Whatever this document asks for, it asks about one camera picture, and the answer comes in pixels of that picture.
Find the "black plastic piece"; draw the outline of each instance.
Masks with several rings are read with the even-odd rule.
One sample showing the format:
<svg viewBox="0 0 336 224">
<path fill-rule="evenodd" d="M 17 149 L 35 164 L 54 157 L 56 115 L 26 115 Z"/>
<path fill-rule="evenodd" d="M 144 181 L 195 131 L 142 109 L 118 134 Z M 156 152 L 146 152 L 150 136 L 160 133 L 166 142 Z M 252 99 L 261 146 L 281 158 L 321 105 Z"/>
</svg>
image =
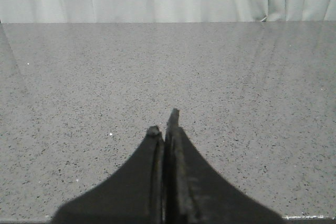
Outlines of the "black plastic piece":
<svg viewBox="0 0 336 224">
<path fill-rule="evenodd" d="M 211 168 L 178 126 L 178 113 L 173 110 L 165 139 L 167 223 L 284 223 L 277 213 L 241 193 Z"/>
<path fill-rule="evenodd" d="M 157 126 L 105 182 L 63 205 L 52 224 L 162 223 L 163 139 Z"/>
</svg>

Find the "speckled gray countertop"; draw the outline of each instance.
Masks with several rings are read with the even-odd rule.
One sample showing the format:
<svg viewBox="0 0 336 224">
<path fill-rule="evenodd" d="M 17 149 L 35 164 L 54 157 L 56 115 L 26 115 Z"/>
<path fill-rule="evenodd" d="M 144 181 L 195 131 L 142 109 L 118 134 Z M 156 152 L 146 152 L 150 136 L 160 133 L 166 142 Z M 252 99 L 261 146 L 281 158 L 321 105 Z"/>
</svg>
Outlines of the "speckled gray countertop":
<svg viewBox="0 0 336 224">
<path fill-rule="evenodd" d="M 336 22 L 0 25 L 0 220 L 46 220 L 173 107 L 231 183 L 336 215 Z"/>
</svg>

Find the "granite surface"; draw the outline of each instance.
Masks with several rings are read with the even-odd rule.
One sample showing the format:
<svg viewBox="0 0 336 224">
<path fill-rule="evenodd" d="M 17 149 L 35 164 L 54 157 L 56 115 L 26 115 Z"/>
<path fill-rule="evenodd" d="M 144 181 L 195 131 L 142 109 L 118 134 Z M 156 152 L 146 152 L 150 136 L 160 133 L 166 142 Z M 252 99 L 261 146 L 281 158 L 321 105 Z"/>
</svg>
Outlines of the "granite surface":
<svg viewBox="0 0 336 224">
<path fill-rule="evenodd" d="M 226 179 L 336 214 L 336 22 L 1 24 L 0 220 L 47 220 L 173 107 Z"/>
</svg>

